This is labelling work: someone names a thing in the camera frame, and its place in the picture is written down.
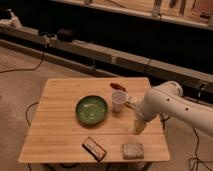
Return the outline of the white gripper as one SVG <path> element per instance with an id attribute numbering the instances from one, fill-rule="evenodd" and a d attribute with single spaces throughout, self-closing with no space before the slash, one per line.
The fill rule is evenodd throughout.
<path id="1" fill-rule="evenodd" d="M 156 117 L 156 113 L 144 101 L 140 100 L 135 105 L 135 115 L 138 119 L 134 121 L 134 133 L 139 135 L 146 127 L 146 122 L 150 122 Z"/>

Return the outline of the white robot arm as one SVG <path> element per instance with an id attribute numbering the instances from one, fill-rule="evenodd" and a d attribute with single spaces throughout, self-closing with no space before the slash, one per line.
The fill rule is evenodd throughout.
<path id="1" fill-rule="evenodd" d="M 213 137 L 213 108 L 188 101 L 182 95 L 183 89 L 175 81 L 152 87 L 135 104 L 137 119 L 147 123 L 157 114 L 167 114 Z"/>

